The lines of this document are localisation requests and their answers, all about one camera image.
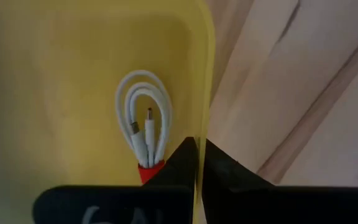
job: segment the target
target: black object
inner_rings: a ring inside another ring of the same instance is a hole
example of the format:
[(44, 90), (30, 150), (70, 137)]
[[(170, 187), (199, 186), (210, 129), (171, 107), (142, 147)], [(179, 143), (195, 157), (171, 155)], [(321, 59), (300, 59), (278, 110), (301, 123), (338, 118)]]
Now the black object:
[(209, 141), (203, 202), (208, 224), (358, 223), (358, 188), (274, 186)]
[(61, 186), (34, 203), (36, 224), (191, 223), (198, 153), (186, 138), (141, 187)]

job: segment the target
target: usb cable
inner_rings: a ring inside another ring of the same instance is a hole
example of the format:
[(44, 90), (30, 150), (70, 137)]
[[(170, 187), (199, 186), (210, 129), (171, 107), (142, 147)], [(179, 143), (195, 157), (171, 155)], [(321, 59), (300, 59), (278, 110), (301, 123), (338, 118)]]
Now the usb cable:
[[(124, 100), (124, 109), (122, 109), (121, 95), (125, 85), (133, 78), (141, 76), (153, 80), (158, 88), (148, 82), (133, 84), (128, 89)], [(157, 146), (154, 143), (154, 115), (151, 108), (147, 109), (145, 137), (142, 131), (139, 130), (139, 124), (136, 121), (136, 99), (140, 95), (151, 97), (160, 109), (161, 129)], [(167, 90), (154, 73), (146, 70), (136, 70), (128, 73), (118, 84), (115, 101), (118, 123), (125, 140), (134, 151), (139, 164), (144, 168), (153, 168), (163, 159), (172, 123), (172, 104)]]

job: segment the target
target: yellow tray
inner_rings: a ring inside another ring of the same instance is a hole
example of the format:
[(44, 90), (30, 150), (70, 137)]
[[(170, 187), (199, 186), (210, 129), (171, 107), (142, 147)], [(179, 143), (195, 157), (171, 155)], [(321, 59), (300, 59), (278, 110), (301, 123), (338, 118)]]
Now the yellow tray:
[(0, 223), (32, 223), (32, 202), (57, 185), (140, 185), (114, 112), (131, 70), (171, 96), (165, 158), (194, 136), (202, 164), (213, 55), (198, 0), (0, 1)]

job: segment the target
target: coiled white cable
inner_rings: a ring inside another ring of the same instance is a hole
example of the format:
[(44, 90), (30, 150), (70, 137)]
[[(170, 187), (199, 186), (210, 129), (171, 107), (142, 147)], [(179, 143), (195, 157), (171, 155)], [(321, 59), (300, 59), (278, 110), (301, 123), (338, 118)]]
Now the coiled white cable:
[[(139, 76), (151, 78), (157, 83), (158, 88), (147, 82), (139, 82), (132, 85), (125, 96), (124, 117), (121, 108), (122, 91), (131, 79)], [(140, 95), (147, 95), (153, 98), (160, 109), (161, 130), (156, 149), (154, 149), (154, 130), (151, 130), (154, 128), (154, 121), (151, 122), (150, 119), (147, 119), (145, 122), (146, 139), (143, 137), (142, 132), (139, 131), (137, 125), (135, 103)], [(128, 145), (134, 151), (139, 164), (145, 168), (151, 168), (158, 164), (163, 159), (172, 123), (171, 99), (161, 80), (154, 73), (146, 70), (136, 70), (128, 73), (118, 84), (116, 91), (116, 114), (121, 131)]]

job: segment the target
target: yellow surface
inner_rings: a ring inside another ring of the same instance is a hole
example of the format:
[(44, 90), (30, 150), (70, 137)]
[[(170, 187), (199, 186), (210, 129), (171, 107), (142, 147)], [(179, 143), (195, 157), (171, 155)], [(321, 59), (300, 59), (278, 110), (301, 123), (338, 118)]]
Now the yellow surface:
[(140, 184), (114, 112), (131, 70), (155, 72), (171, 96), (165, 157), (194, 136), (202, 162), (213, 54), (200, 1), (0, 1), (0, 223), (31, 223), (56, 185)]

